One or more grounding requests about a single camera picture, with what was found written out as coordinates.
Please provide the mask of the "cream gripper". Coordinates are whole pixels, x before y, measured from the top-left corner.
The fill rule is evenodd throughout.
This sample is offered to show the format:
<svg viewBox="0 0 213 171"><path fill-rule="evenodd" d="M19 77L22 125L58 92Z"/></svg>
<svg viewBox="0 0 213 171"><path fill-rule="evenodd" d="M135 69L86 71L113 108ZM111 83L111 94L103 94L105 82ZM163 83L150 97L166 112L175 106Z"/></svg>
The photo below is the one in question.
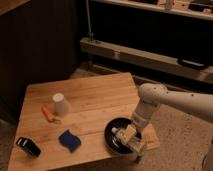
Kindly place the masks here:
<svg viewBox="0 0 213 171"><path fill-rule="evenodd" d="M136 136L137 131L134 125L129 124L120 131L121 143L137 154L141 154L145 143Z"/></svg>

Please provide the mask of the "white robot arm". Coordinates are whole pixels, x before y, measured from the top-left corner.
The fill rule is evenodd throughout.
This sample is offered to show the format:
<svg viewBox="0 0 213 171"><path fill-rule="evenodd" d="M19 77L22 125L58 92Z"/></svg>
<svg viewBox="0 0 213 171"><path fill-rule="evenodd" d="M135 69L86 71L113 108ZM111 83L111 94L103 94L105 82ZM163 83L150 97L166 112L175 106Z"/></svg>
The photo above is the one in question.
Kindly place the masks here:
<svg viewBox="0 0 213 171"><path fill-rule="evenodd" d="M139 101L131 116L131 123L117 134L121 143L137 154L143 143L136 134L149 124L161 104L176 108L213 123L213 95L168 90L163 84L145 83L138 88Z"/></svg>

